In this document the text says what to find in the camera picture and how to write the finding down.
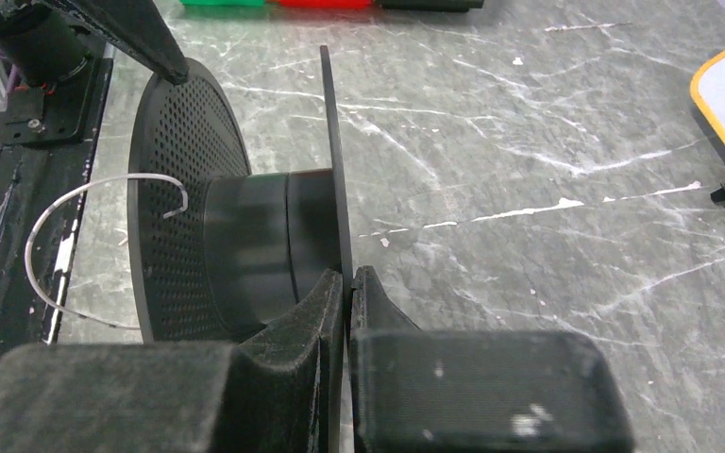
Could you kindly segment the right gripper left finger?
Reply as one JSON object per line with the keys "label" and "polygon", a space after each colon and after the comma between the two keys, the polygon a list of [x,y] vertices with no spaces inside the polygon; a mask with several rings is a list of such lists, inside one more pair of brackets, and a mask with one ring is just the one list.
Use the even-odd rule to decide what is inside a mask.
{"label": "right gripper left finger", "polygon": [[27,344],[0,359],[0,452],[336,449],[343,279],[241,344]]}

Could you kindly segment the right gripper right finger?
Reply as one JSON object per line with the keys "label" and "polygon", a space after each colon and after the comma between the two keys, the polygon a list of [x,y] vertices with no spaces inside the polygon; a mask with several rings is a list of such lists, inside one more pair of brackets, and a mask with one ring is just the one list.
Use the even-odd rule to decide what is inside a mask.
{"label": "right gripper right finger", "polygon": [[375,269],[352,284],[349,367],[359,452],[632,452],[609,363],[564,330],[422,329]]}

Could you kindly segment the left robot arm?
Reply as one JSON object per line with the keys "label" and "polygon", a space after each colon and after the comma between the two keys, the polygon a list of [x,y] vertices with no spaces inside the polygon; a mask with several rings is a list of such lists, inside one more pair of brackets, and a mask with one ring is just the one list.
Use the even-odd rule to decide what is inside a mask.
{"label": "left robot arm", "polygon": [[0,51],[29,85],[63,83],[88,63],[70,19],[168,82],[187,81],[189,63],[152,1],[0,1]]}

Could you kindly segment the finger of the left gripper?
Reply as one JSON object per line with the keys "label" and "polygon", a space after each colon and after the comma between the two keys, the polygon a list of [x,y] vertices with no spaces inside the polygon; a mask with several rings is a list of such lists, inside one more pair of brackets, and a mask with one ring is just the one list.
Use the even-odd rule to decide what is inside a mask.
{"label": "finger of the left gripper", "polygon": [[45,4],[80,22],[169,83],[187,81],[189,63],[154,2],[57,0]]}

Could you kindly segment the black cable spool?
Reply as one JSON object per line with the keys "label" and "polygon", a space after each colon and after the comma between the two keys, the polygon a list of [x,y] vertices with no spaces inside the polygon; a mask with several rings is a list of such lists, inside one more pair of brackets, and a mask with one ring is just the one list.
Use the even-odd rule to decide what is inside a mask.
{"label": "black cable spool", "polygon": [[132,287],[144,341],[230,340],[285,315],[326,270],[352,275],[339,112],[320,49],[330,167],[255,175],[213,74],[152,76],[133,127],[127,185]]}

